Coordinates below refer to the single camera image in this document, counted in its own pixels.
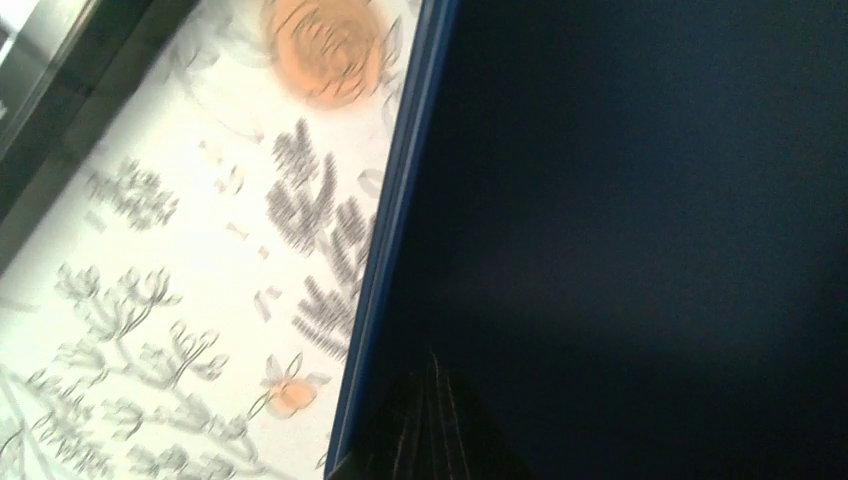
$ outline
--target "printed flower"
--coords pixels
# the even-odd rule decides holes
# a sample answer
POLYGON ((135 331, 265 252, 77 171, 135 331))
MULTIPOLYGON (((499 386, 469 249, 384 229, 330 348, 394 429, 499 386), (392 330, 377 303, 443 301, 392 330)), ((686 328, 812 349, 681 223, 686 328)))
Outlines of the printed flower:
POLYGON ((161 378, 172 378, 176 375, 180 367, 173 355, 167 353, 165 349, 150 343, 145 343, 141 347, 139 360, 144 362, 145 366, 149 367, 150 370, 158 373, 161 378))
POLYGON ((141 445, 135 445, 127 453, 127 458, 132 462, 132 467, 130 468, 132 473, 146 475, 150 478, 159 476, 162 467, 159 466, 156 455, 150 450, 141 445))
POLYGON ((164 468, 180 470, 188 463, 188 454, 179 445, 174 445, 160 453, 157 460, 164 468))
POLYGON ((100 371, 106 366, 106 359, 100 349, 85 340, 76 344, 64 343, 59 347, 55 361, 68 367, 80 367, 100 371))
POLYGON ((89 327, 88 340, 93 343, 104 343, 112 340, 121 331, 121 321, 111 315, 101 315, 96 299, 79 301, 74 306, 74 313, 89 327))
POLYGON ((214 330, 207 330, 200 336, 186 333, 185 322, 180 320, 171 327, 171 339, 174 351, 180 358, 194 361, 218 341, 218 333, 214 330))
POLYGON ((133 436, 144 420, 144 410, 132 401, 121 398, 119 400, 105 400, 103 406, 103 419, 125 428, 117 431, 112 438, 126 440, 133 436))
POLYGON ((62 265, 56 290, 62 297, 77 302, 91 298, 100 291, 100 272, 91 267, 74 273, 70 266, 62 265))
POLYGON ((176 305, 182 300, 179 295, 165 296, 170 287, 171 275, 164 268, 148 273, 143 286, 140 280, 138 272, 134 269, 130 269, 120 280, 120 285, 130 293, 131 298, 136 302, 176 305))
POLYGON ((203 477, 209 480, 229 480, 236 476, 236 467, 221 455, 204 458, 203 477))
POLYGON ((221 426, 220 437, 224 440, 235 440, 247 435, 247 417, 239 415, 227 424, 221 426))
POLYGON ((289 418, 303 410, 318 396, 316 385, 326 384, 329 381, 328 378, 320 375, 297 378, 302 363, 302 353, 295 356, 285 371, 274 355, 268 357, 265 362, 266 379, 262 381, 262 386, 267 388, 268 392, 263 398, 266 409, 272 415, 289 418))
POLYGON ((269 36, 277 73, 307 103, 338 108, 371 96, 383 69, 381 22, 365 0, 278 0, 269 36))
POLYGON ((179 204, 157 173, 138 169, 138 160, 124 162, 116 176, 95 172, 88 187, 92 200, 112 205, 136 230, 166 225, 179 204))
POLYGON ((174 412, 163 407, 157 408, 153 413, 153 419, 193 433, 208 431, 215 420, 209 407, 197 394, 189 395, 174 412))

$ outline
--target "orange flower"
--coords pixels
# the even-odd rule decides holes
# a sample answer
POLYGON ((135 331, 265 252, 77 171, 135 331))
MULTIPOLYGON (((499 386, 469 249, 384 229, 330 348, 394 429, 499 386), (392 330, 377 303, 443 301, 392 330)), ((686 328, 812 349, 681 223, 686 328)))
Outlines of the orange flower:
POLYGON ((383 68, 382 22, 366 0, 276 0, 268 36, 283 83, 318 108, 370 97, 383 68))
POLYGON ((288 418, 308 407, 318 396, 318 390, 308 381, 295 378, 272 387, 269 396, 268 408, 288 418))
POLYGON ((289 418, 315 401, 318 396, 317 387, 326 385, 330 379, 314 373, 310 373, 306 378, 298 378, 302 364, 302 353, 295 355, 285 370, 277 361, 277 357, 268 357, 265 361, 265 379, 262 380, 262 386, 268 390, 251 407, 250 418, 256 416, 263 406, 275 417, 289 418))

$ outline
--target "black frame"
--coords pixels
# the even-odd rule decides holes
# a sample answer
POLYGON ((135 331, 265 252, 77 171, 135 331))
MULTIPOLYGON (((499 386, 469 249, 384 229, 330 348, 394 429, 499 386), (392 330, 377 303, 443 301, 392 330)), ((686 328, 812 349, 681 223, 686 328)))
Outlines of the black frame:
POLYGON ((198 0, 40 0, 0 65, 0 272, 198 0))

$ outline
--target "botanical print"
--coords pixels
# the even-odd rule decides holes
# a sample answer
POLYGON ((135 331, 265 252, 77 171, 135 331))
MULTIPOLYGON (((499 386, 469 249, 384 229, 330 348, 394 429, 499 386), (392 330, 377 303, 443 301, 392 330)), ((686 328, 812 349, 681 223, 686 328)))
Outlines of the botanical print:
POLYGON ((24 427, 11 417, 0 418, 0 478, 26 478, 24 427))
POLYGON ((277 418, 290 418, 305 409, 318 396, 318 387, 326 385, 330 377, 310 373, 300 377, 303 366, 303 353, 297 354, 283 370, 277 357, 271 355, 265 362, 265 378, 260 385, 267 391, 251 407, 248 416, 255 416, 264 407, 277 418))
POLYGON ((308 105, 335 109, 371 97, 400 55, 400 22, 385 29, 375 2, 268 0, 266 29, 283 84, 308 105))
POLYGON ((163 63, 164 83, 177 85, 185 98, 197 105, 226 131, 252 143, 261 143, 265 133, 256 114, 222 85, 209 78, 208 70, 215 65, 221 48, 210 41, 221 29, 196 15, 189 18, 180 33, 166 50, 163 63))
POLYGON ((406 0, 406 3, 409 5, 410 13, 417 17, 421 10, 421 0, 406 0))
POLYGON ((135 230, 167 225, 179 204, 159 175, 139 168, 138 160, 124 161, 116 175, 94 173, 88 187, 93 201, 112 207, 135 230))
POLYGON ((386 173, 382 170, 369 168, 363 170, 359 174, 359 177, 357 177, 357 180, 359 180, 359 186, 362 187, 363 192, 371 198, 378 198, 380 196, 380 190, 383 189, 384 176, 386 176, 386 173))
MULTIPOLYGON (((167 314, 168 309, 180 304, 182 298, 170 293, 170 284, 170 275, 164 269, 147 275, 130 269, 111 288, 104 288, 96 267, 74 271, 63 266, 59 270, 56 290, 73 305, 88 334, 62 345, 50 367, 26 379, 4 369, 7 378, 44 408, 44 414, 31 423, 42 454, 82 478, 114 478, 117 467, 113 454, 102 448, 93 432, 105 428, 114 446, 129 445, 143 428, 173 429, 203 438, 208 449, 194 458, 178 444, 158 453, 144 445, 132 445, 127 456, 133 461, 130 471, 136 477, 291 478, 258 457, 249 422, 259 413, 260 404, 267 405, 275 416, 290 417, 309 406, 317 396, 317 387, 330 378, 320 374, 300 377, 302 354, 285 371, 271 356, 261 401, 241 415, 227 418, 216 414, 201 396, 184 390, 183 379, 193 375, 214 382, 220 377, 229 356, 214 352, 218 332, 195 332, 178 320, 170 328, 169 345, 145 343, 136 352, 128 346, 129 337, 152 316, 167 314), (66 373, 51 373, 57 368, 64 368, 66 373), (89 389, 113 378, 159 393, 162 403, 140 405, 126 396, 106 398, 99 404, 87 399, 89 389)), ((7 448, 18 448, 15 439, 25 427, 16 427, 13 421, 5 421, 0 427, 0 433, 7 437, 7 448)), ((5 453, 8 457, 0 456, 0 465, 11 468, 15 464, 17 457, 12 452, 5 453)))
POLYGON ((0 478, 321 477, 409 2, 201 0, 0 279, 0 478))
POLYGON ((281 177, 266 196, 268 218, 295 250, 321 253, 336 279, 336 285, 325 289, 308 276, 306 298, 292 323, 314 345, 342 359, 353 332, 374 220, 365 220, 354 197, 335 204, 335 159, 325 155, 318 179, 318 156, 305 120, 295 124, 294 132, 277 137, 274 154, 281 177))

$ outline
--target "dark object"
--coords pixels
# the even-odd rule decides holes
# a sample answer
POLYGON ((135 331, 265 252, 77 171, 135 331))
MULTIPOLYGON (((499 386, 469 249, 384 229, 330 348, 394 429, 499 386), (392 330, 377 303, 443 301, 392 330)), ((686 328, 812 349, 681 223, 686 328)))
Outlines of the dark object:
POLYGON ((339 438, 433 351, 539 478, 844 476, 845 85, 833 2, 462 2, 339 438))
POLYGON ((435 357, 396 383, 330 480, 535 478, 471 384, 435 357))

